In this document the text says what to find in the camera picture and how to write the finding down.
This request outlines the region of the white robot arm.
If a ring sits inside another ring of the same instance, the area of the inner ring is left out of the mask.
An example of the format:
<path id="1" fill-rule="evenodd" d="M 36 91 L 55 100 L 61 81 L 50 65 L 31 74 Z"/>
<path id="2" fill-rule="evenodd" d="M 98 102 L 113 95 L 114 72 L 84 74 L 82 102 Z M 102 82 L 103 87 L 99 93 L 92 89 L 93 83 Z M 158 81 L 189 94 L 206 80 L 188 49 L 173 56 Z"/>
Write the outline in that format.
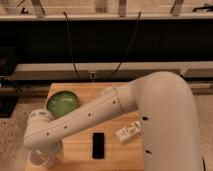
<path id="1" fill-rule="evenodd" d="M 112 87 L 58 119 L 35 110 L 23 144 L 53 156 L 62 139 L 133 111 L 140 116 L 144 171 L 205 171 L 195 99 L 187 82 L 172 72 L 155 72 Z"/>

